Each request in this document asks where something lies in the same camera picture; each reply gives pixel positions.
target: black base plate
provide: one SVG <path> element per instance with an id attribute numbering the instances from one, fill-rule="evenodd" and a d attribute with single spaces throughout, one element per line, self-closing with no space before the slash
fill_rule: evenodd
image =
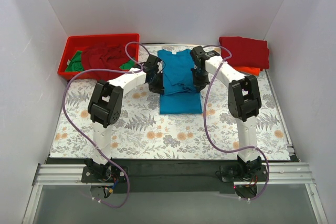
<path id="1" fill-rule="evenodd" d="M 127 169 L 127 174 L 132 183 L 132 193 L 216 191 L 222 194 L 234 194 L 233 182 L 242 181 L 239 178 L 224 178 L 222 181 L 218 177 L 221 169 L 237 165 L 238 161 L 160 159 L 114 159 L 113 161 Z M 266 180 L 266 174 L 263 174 L 264 170 L 263 167 L 258 173 L 258 181 Z M 97 180 L 91 174 L 87 176 L 87 172 L 89 170 L 85 167 L 81 180 L 83 183 L 102 183 L 103 185 L 104 182 Z M 123 194 L 126 191 L 127 184 L 118 183 L 113 193 Z"/>
<path id="2" fill-rule="evenodd" d="M 227 161 L 224 165 L 220 167 L 223 182 L 244 182 L 245 181 L 239 177 L 225 176 L 225 174 L 232 174 L 233 173 L 232 170 L 238 169 L 237 166 L 238 166 L 237 161 Z M 258 176 L 259 182 L 265 182 L 267 178 L 266 166 L 262 165 L 261 170 L 257 171 L 256 175 Z"/>
<path id="3" fill-rule="evenodd" d="M 124 171 L 125 171 L 126 173 L 128 173 L 128 167 L 126 167 L 126 166 L 122 166 L 121 168 L 123 168 Z M 112 174 L 115 174 L 115 177 L 118 178 L 119 183 L 126 182 L 126 178 L 125 178 L 125 176 L 120 176 L 120 170 L 119 170 L 119 169 L 117 169 L 116 167 L 113 166 L 113 167 L 111 168 L 111 171 L 112 171 Z M 108 180 L 104 180 L 104 181 L 98 180 L 97 178 L 95 178 L 95 177 L 91 174 L 91 172 L 90 172 L 90 170 L 89 170 L 89 168 L 88 168 L 87 166 L 85 166 L 85 167 L 83 168 L 82 179 L 81 179 L 81 181 L 82 181 L 83 183 L 113 183 L 113 182 L 114 182 L 113 178 L 110 178 L 110 179 L 108 179 Z"/>

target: red cloth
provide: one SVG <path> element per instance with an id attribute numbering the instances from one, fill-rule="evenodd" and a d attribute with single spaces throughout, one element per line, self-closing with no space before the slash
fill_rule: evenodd
<path id="1" fill-rule="evenodd" d="M 232 53 L 232 58 L 227 60 L 232 67 L 269 68 L 267 41 L 241 37 L 220 37 L 219 43 Z M 222 50 L 222 57 L 227 56 L 229 56 L 228 52 Z"/>
<path id="2" fill-rule="evenodd" d="M 119 67 L 129 60 L 123 45 L 107 46 L 105 43 L 89 47 L 83 50 L 81 55 L 81 63 L 85 70 L 92 68 L 121 70 Z M 89 74 L 97 81 L 108 81 L 122 75 L 121 73 L 102 71 L 90 72 Z"/>

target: glass panel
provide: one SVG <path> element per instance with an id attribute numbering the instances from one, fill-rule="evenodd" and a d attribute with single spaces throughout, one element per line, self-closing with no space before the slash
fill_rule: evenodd
<path id="1" fill-rule="evenodd" d="M 44 186 L 34 223 L 317 223 L 305 185 L 269 185 L 250 204 L 217 193 L 133 193 L 124 207 L 110 209 L 90 197 L 89 186 Z"/>

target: wire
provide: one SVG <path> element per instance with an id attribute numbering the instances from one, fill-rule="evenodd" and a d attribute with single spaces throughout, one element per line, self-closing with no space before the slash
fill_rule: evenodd
<path id="1" fill-rule="evenodd" d="M 163 67 L 162 67 L 162 69 L 161 69 L 161 73 L 163 73 L 163 69 L 165 69 L 165 67 L 166 67 L 166 62 L 164 62 L 163 60 L 161 60 L 161 62 L 163 63 L 162 65 L 163 65 Z"/>
<path id="2" fill-rule="evenodd" d="M 222 181 L 223 182 L 223 179 L 222 179 L 222 176 L 221 176 L 221 174 L 217 174 L 217 173 L 220 173 L 220 171 L 218 170 L 218 171 L 216 171 L 215 172 L 215 175 L 217 176 L 217 178 L 220 180 L 220 181 Z"/>
<path id="3" fill-rule="evenodd" d="M 99 179 L 100 182 L 106 182 L 106 181 L 108 181 L 108 180 L 111 178 L 111 176 L 112 176 L 112 171 L 111 171 L 111 170 L 109 170 L 109 171 L 110 171 L 110 176 L 109 176 L 109 178 L 107 178 L 106 180 L 101 180 L 101 179 Z"/>
<path id="4" fill-rule="evenodd" d="M 80 73 L 76 74 L 76 75 L 75 75 L 75 76 L 68 82 L 68 84 L 67 84 L 67 86 L 66 86 L 66 88 L 65 88 L 64 94 L 63 94 L 63 98 L 62 98 L 62 110 L 63 110 L 63 113 L 64 113 L 66 119 L 67 119 L 67 120 L 69 121 L 69 123 L 72 125 L 72 127 L 74 127 L 76 131 L 78 131 L 83 137 L 85 137 L 85 138 L 86 138 L 86 139 L 87 139 L 87 140 L 94 146 L 94 148 L 97 149 L 97 151 L 99 152 L 99 154 L 100 154 L 102 157 L 104 157 L 108 162 L 110 162 L 113 166 L 115 166 L 116 168 L 118 168 L 120 171 L 122 171 L 122 172 L 125 174 L 125 178 L 126 178 L 126 181 L 127 181 L 127 194 L 126 194 L 125 200 L 124 200 L 120 205 L 118 205 L 118 206 L 114 206 L 114 205 L 111 205 L 111 204 L 109 204 L 108 202 L 105 202 L 105 201 L 103 201 L 103 200 L 101 200 L 101 199 L 99 199 L 99 198 L 93 197 L 93 199 L 95 199 L 95 200 L 97 200 L 98 202 L 101 202 L 101 203 L 103 203 L 104 205 L 106 205 L 106 206 L 108 206 L 108 207 L 111 207 L 111 208 L 120 208 L 120 207 L 122 207 L 123 205 L 125 205 L 125 203 L 127 202 L 128 197 L 129 197 L 129 195 L 130 195 L 130 180 L 129 180 L 129 178 L 128 178 L 128 175 L 127 175 L 127 173 L 124 171 L 123 168 L 121 168 L 118 164 L 116 164 L 115 162 L 113 162 L 112 160 L 110 160 L 108 157 L 106 157 L 106 156 L 104 155 L 104 153 L 103 153 L 103 152 L 98 148 L 98 146 L 95 144 L 95 142 L 94 142 L 93 140 L 91 140 L 91 138 L 89 138 L 83 131 L 80 130 L 80 128 L 78 128 L 78 127 L 74 124 L 74 122 L 70 119 L 70 117 L 69 117 L 69 115 L 68 115 L 68 113 L 67 113 L 67 110 L 66 110 L 66 108 L 65 108 L 65 102 L 66 102 L 67 93 L 68 93 L 68 91 L 69 91 L 69 88 L 70 88 L 71 84 L 73 83 L 74 80 L 76 80 L 78 77 L 80 77 L 80 76 L 81 76 L 82 74 L 84 74 L 84 73 L 95 72 L 95 71 L 102 71 L 102 72 L 113 72 L 113 73 L 133 74 L 133 73 L 139 73 L 139 72 L 141 72 L 141 71 L 143 70 L 143 66 L 142 66 L 139 62 L 137 62 L 135 59 L 133 59 L 133 58 L 129 55 L 128 51 L 127 51 L 127 48 L 128 48 L 128 46 L 129 46 L 130 44 L 138 44 L 138 45 L 142 46 L 142 47 L 146 50 L 146 52 L 147 52 L 148 54 L 150 54 L 150 53 L 149 53 L 148 49 L 145 48 L 145 46 L 144 46 L 143 44 L 139 43 L 139 42 L 135 42 L 135 41 L 133 41 L 133 42 L 129 42 L 129 43 L 126 44 L 126 46 L 125 46 L 125 52 L 126 52 L 127 57 L 130 58 L 132 61 L 134 61 L 137 65 L 139 65 L 139 66 L 140 66 L 140 70 L 137 70 L 137 71 L 134 71 L 134 72 L 125 72 L 125 71 L 121 71 L 121 70 L 100 69 L 100 68 L 94 68 L 94 69 L 88 69 L 88 70 L 85 70 L 85 71 L 83 71 L 83 72 L 80 72 Z"/>
<path id="5" fill-rule="evenodd" d="M 103 187 L 103 191 L 104 191 L 104 199 L 107 199 L 107 195 L 106 195 L 106 192 L 105 192 L 105 187 Z"/>
<path id="6" fill-rule="evenodd" d="M 252 184 L 252 182 L 253 182 L 253 177 L 252 177 L 252 179 L 251 179 L 250 183 L 249 183 L 249 184 L 247 184 L 247 185 L 245 185 L 245 187 L 249 187 L 249 186 Z"/>
<path id="7" fill-rule="evenodd" d="M 254 182 L 254 184 L 252 186 L 255 186 L 258 182 L 258 175 L 256 175 L 256 181 Z"/>
<path id="8" fill-rule="evenodd" d="M 117 185 L 117 183 L 118 183 L 118 180 L 114 183 L 114 185 L 112 186 L 112 190 L 114 190 L 115 189 L 115 186 Z"/>
<path id="9" fill-rule="evenodd" d="M 268 184 L 268 181 L 269 181 L 269 163 L 268 163 L 268 160 L 266 158 L 266 155 L 261 151 L 261 149 L 259 149 L 258 147 L 255 147 L 255 146 L 245 146 L 245 147 L 242 147 L 242 148 L 239 148 L 239 149 L 236 149 L 236 150 L 232 150 L 232 151 L 228 151 L 228 150 L 223 150 L 223 149 L 220 149 L 218 148 L 215 143 L 211 140 L 211 137 L 210 137 L 210 134 L 209 134 L 209 131 L 208 131 L 208 127 L 206 125 L 206 106 L 207 106 L 207 103 L 208 103 L 208 98 L 209 98 L 209 94 L 210 94 L 210 89 L 212 87 L 212 85 L 214 84 L 214 81 L 222 67 L 222 65 L 225 63 L 226 60 L 232 58 L 232 53 L 225 47 L 222 47 L 222 46 L 215 46 L 215 45 L 207 45 L 207 46 L 204 46 L 203 48 L 206 48 L 206 47 L 219 47 L 221 49 L 224 49 L 225 51 L 227 51 L 229 53 L 229 56 L 228 57 L 225 57 L 223 59 L 223 61 L 219 64 L 210 84 L 209 84 L 209 87 L 208 87 L 208 90 L 206 91 L 206 96 L 205 96 L 205 101 L 204 101 L 204 108 L 203 108 L 203 122 L 204 122 L 204 129 L 205 129 L 205 134 L 206 134 L 206 137 L 208 138 L 210 144 L 212 145 L 213 148 L 215 148 L 216 150 L 220 151 L 220 152 L 223 152 L 223 153 L 234 153 L 234 152 L 240 152 L 240 151 L 243 151 L 243 150 L 246 150 L 246 149 L 255 149 L 257 150 L 264 158 L 265 162 L 266 162 L 266 167 L 267 167 L 267 177 L 266 177 L 266 181 L 265 181 L 265 185 L 264 187 L 262 188 L 262 190 L 260 191 L 260 193 L 258 195 L 256 195 L 255 197 L 251 198 L 251 199 L 245 199 L 243 198 L 244 200 L 254 200 L 254 199 L 257 199 L 259 198 L 263 193 L 264 191 L 266 190 L 266 187 L 267 187 L 267 184 Z M 221 195 L 222 197 L 228 197 L 228 198 L 236 198 L 236 197 L 232 197 L 232 196 L 224 196 L 224 195 Z"/>

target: metal frame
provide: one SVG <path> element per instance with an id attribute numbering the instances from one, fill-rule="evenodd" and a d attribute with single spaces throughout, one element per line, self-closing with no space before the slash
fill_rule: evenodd
<path id="1" fill-rule="evenodd" d="M 38 207 L 38 202 L 41 197 L 42 192 L 42 185 L 35 185 L 32 188 L 32 191 L 30 193 L 30 198 L 28 201 L 28 205 L 26 208 L 25 215 L 22 220 L 22 224 L 31 224 L 34 221 L 35 213 Z"/>
<path id="2" fill-rule="evenodd" d="M 269 184 L 312 184 L 314 179 L 308 163 L 270 163 Z M 102 183 L 82 183 L 85 165 L 40 165 L 35 177 L 35 185 L 102 185 Z"/>
<path id="3" fill-rule="evenodd" d="M 315 217 L 318 223 L 328 223 L 326 214 L 324 213 L 319 194 L 316 190 L 316 184 L 306 184 L 306 189 L 313 207 Z"/>
<path id="4" fill-rule="evenodd" d="M 82 171 L 84 167 L 85 165 L 78 164 L 39 165 L 22 223 L 33 223 L 41 196 L 41 191 L 44 185 L 102 186 L 103 183 L 81 182 Z M 317 223 L 328 223 L 308 163 L 270 163 L 269 184 L 305 184 Z"/>

